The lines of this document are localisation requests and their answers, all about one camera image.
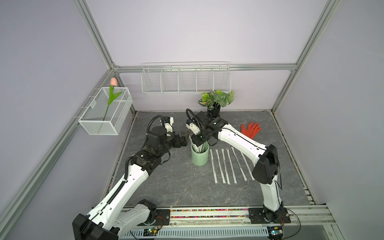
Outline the green cylindrical storage cup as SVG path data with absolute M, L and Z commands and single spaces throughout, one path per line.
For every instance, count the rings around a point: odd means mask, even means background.
M 196 165 L 196 166 L 203 166 L 207 163 L 208 161 L 208 154 L 209 154 L 209 149 L 205 152 L 205 153 L 202 153 L 202 154 L 197 154 L 195 153 L 193 150 L 192 150 L 192 146 L 191 146 L 191 151 L 192 151 L 192 162 Z

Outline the white straw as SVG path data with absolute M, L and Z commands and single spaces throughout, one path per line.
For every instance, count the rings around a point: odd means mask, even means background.
M 237 155 L 236 155 L 235 148 L 234 148 L 234 147 L 231 147 L 231 149 L 232 149 L 232 152 L 234 153 L 235 159 L 236 159 L 237 164 L 238 164 L 238 167 L 239 167 L 239 169 L 240 169 L 240 171 L 241 171 L 241 173 L 242 173 L 242 176 L 243 176 L 243 178 L 244 178 L 244 181 L 247 181 L 248 179 L 247 179 L 247 177 L 246 177 L 246 175 L 245 175 L 245 173 L 244 173 L 244 170 L 243 170 L 243 168 L 242 168 L 242 166 L 241 166 L 241 164 L 240 164 L 240 161 L 239 161 L 239 159 L 238 159 L 238 157 L 237 157 Z
M 219 150 L 216 149 L 216 154 L 217 154 L 217 157 L 218 157 L 218 162 L 219 162 L 219 168 L 220 168 L 220 172 L 221 172 L 221 177 L 222 177 L 222 181 L 224 184 L 226 184 L 226 178 L 224 176 L 224 171 L 223 171 L 223 168 L 222 168 L 222 164 L 221 164 L 221 159 L 220 159 L 220 154 L 219 154 Z
M 218 183 L 218 179 L 217 179 L 217 174 L 216 174 L 216 168 L 215 168 L 215 162 L 214 162 L 214 157 L 213 157 L 212 149 L 210 149 L 210 155 L 211 155 L 211 163 L 212 163 L 212 168 L 213 168 L 214 180 L 215 180 L 215 184 L 217 184 Z
M 226 174 L 227 184 L 230 185 L 231 183 L 230 183 L 228 169 L 227 169 L 227 164 L 226 164 L 225 152 L 224 152 L 224 149 L 222 149 L 221 151 L 222 151 L 222 155 L 223 155 L 223 162 L 224 162 L 224 167 L 225 167 L 225 174 Z
M 234 171 L 233 163 L 232 163 L 232 160 L 231 160 L 231 155 L 230 155 L 229 148 L 226 148 L 226 151 L 227 151 L 229 162 L 230 162 L 231 173 L 232 173 L 232 176 L 233 176 L 234 184 L 237 184 L 237 178 L 236 178 L 236 175 L 235 175 L 235 171 Z
M 247 162 L 247 159 L 246 159 L 244 153 L 241 152 L 241 155 L 242 155 L 242 158 L 243 158 L 243 160 L 244 160 L 244 162 L 245 162 L 246 168 L 247 168 L 247 170 L 248 170 L 248 172 L 249 172 L 249 174 L 250 174 L 250 177 L 251 177 L 252 181 L 255 181 L 255 178 L 254 178 L 253 175 L 252 175 L 251 169 L 250 169 L 250 167 L 249 167 L 249 164 L 248 164 L 248 162 Z

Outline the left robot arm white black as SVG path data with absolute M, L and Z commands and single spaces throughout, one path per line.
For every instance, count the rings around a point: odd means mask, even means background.
M 148 200 L 141 200 L 126 214 L 121 210 L 137 188 L 150 176 L 154 169 L 163 163 L 162 156 L 172 148 L 185 147 L 189 134 L 165 134 L 164 143 L 152 146 L 146 143 L 126 162 L 124 175 L 111 192 L 101 200 L 88 214 L 78 214 L 73 220 L 73 232 L 76 240 L 118 240 L 140 224 L 163 225 L 157 216 L 157 206 Z

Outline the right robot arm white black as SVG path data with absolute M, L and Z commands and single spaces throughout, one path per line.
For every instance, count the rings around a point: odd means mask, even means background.
M 284 204 L 279 194 L 280 163 L 277 148 L 273 145 L 266 146 L 251 140 L 221 118 L 209 120 L 206 123 L 187 120 L 186 126 L 193 132 L 192 142 L 195 145 L 200 146 L 213 137 L 230 144 L 255 164 L 252 176 L 262 188 L 265 218 L 269 223 L 280 223 L 285 213 Z

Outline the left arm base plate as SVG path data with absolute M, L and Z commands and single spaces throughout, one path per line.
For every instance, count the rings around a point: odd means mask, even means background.
M 150 214 L 149 220 L 138 226 L 168 226 L 171 220 L 170 209 L 157 209 L 154 214 Z

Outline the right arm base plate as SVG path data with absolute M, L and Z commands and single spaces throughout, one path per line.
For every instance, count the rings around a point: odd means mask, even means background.
M 286 208 L 271 211 L 267 208 L 249 208 L 249 219 L 252 224 L 289 224 L 291 218 Z

